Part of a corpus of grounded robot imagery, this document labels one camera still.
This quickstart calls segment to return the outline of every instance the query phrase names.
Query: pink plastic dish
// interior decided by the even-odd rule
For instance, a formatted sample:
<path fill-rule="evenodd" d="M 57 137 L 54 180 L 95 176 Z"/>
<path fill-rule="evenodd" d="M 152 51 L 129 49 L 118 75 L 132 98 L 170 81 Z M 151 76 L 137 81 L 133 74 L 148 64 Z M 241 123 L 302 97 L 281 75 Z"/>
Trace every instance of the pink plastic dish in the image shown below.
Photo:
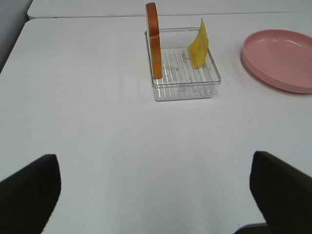
<path fill-rule="evenodd" d="M 246 38 L 243 60 L 262 81 L 294 93 L 312 93 L 312 38 L 287 30 L 264 30 Z"/>

